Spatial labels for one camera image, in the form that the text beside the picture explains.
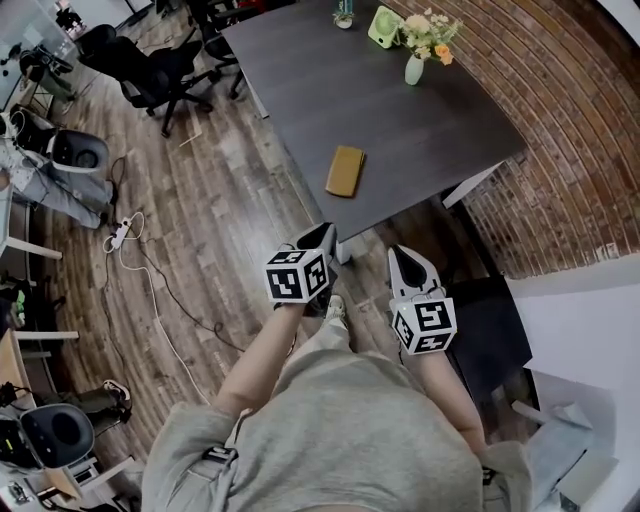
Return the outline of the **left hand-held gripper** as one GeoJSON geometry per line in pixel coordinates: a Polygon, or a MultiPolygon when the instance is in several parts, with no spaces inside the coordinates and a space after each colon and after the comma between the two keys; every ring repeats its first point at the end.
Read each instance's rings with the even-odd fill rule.
{"type": "Polygon", "coordinates": [[[265,286],[275,308],[302,304],[304,316],[326,314],[337,280],[326,253],[334,252],[336,237],[334,223],[315,224],[294,239],[295,249],[279,249],[272,255],[265,264],[265,286]]]}

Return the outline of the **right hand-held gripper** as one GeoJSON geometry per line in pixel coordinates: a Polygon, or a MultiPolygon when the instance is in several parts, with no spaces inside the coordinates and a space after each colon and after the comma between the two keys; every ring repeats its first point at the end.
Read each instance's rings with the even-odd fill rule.
{"type": "Polygon", "coordinates": [[[388,250],[391,329],[408,355],[445,351],[457,333],[453,299],[436,267],[406,246],[388,250]]]}

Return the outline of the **person's left forearm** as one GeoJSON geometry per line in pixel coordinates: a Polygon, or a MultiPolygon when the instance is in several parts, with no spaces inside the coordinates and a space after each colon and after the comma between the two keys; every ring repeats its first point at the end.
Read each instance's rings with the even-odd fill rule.
{"type": "Polygon", "coordinates": [[[271,398],[305,310],[304,304],[276,309],[246,349],[212,401],[233,416],[258,410],[271,398]]]}

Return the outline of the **person's right forearm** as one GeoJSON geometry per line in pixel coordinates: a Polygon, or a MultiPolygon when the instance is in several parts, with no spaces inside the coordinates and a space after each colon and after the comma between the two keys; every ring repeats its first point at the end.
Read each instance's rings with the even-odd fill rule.
{"type": "Polygon", "coordinates": [[[476,454],[485,451],[487,443],[481,417],[446,353],[413,355],[410,361],[426,396],[465,439],[470,449],[476,454]]]}

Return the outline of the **black cabinet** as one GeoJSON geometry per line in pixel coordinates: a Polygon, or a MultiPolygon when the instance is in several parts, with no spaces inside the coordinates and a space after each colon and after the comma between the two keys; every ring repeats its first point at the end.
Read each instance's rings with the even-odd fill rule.
{"type": "Polygon", "coordinates": [[[502,276],[457,282],[448,296],[458,332],[447,354],[474,402],[487,401],[532,358],[520,315],[502,276]]]}

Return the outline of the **person's beige trousers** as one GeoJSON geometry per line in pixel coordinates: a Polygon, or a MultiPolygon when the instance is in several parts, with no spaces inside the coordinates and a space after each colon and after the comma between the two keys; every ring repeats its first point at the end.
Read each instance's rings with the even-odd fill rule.
{"type": "Polygon", "coordinates": [[[338,386],[402,387],[422,391],[399,364],[374,352],[356,353],[343,323],[331,320],[321,326],[282,370],[276,389],[283,391],[304,380],[321,380],[338,386]]]}

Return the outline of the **person's grey shirt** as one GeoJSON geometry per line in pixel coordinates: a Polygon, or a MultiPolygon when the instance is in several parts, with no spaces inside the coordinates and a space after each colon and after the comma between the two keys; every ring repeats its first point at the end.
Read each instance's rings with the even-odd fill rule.
{"type": "Polygon", "coordinates": [[[524,449],[475,454],[422,391],[304,380],[237,419],[176,405],[149,455],[143,512],[531,512],[524,449]],[[237,450],[229,467],[202,459],[237,450]]]}

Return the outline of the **pale green vase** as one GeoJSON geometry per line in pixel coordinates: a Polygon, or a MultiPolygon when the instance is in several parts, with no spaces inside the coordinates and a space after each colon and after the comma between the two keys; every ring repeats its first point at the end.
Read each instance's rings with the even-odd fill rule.
{"type": "Polygon", "coordinates": [[[423,75],[425,67],[425,61],[416,55],[412,54],[405,66],[404,81],[410,86],[418,84],[420,78],[423,75]]]}

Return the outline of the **small black office chair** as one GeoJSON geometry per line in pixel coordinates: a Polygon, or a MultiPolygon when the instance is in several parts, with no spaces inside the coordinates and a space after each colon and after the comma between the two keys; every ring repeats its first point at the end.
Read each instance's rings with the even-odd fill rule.
{"type": "Polygon", "coordinates": [[[206,53],[218,61],[213,77],[219,80],[221,69],[238,63],[222,31],[227,27],[256,14],[252,6],[235,7],[233,0],[184,0],[188,5],[190,21],[195,23],[202,35],[206,53]]]}

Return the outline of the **small green desk fan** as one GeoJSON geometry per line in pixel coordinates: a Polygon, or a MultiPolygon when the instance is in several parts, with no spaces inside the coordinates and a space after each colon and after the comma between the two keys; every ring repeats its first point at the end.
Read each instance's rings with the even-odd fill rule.
{"type": "Polygon", "coordinates": [[[396,44],[403,18],[386,6],[380,5],[368,29],[368,37],[384,49],[396,44]]]}

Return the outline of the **white cardboard box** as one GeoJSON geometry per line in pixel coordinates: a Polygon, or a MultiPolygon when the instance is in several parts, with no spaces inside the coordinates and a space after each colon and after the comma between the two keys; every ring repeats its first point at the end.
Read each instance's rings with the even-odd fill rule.
{"type": "Polygon", "coordinates": [[[534,512],[585,512],[619,464],[612,393],[532,373],[537,404],[512,403],[538,429],[526,442],[534,512]]]}

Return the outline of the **yellow and white flower bouquet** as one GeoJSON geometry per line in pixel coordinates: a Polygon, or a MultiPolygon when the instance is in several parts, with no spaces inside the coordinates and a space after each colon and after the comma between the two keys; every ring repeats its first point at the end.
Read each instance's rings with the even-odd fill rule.
{"type": "Polygon", "coordinates": [[[437,61],[445,66],[453,60],[451,41],[462,28],[462,21],[435,14],[432,9],[422,14],[412,14],[403,20],[399,29],[402,41],[418,61],[437,61]]]}

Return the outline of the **large black office chair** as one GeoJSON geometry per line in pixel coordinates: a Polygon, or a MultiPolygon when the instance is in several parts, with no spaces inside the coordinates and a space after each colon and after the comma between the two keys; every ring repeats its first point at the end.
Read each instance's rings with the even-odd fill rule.
{"type": "Polygon", "coordinates": [[[205,112],[213,111],[206,100],[194,96],[190,90],[203,80],[215,84],[219,73],[208,70],[195,75],[194,61],[203,43],[188,33],[175,47],[160,48],[145,54],[131,39],[121,36],[108,24],[89,30],[76,41],[78,60],[86,67],[115,79],[125,99],[149,116],[166,106],[161,134],[170,136],[169,123],[180,100],[192,102],[205,112]]]}

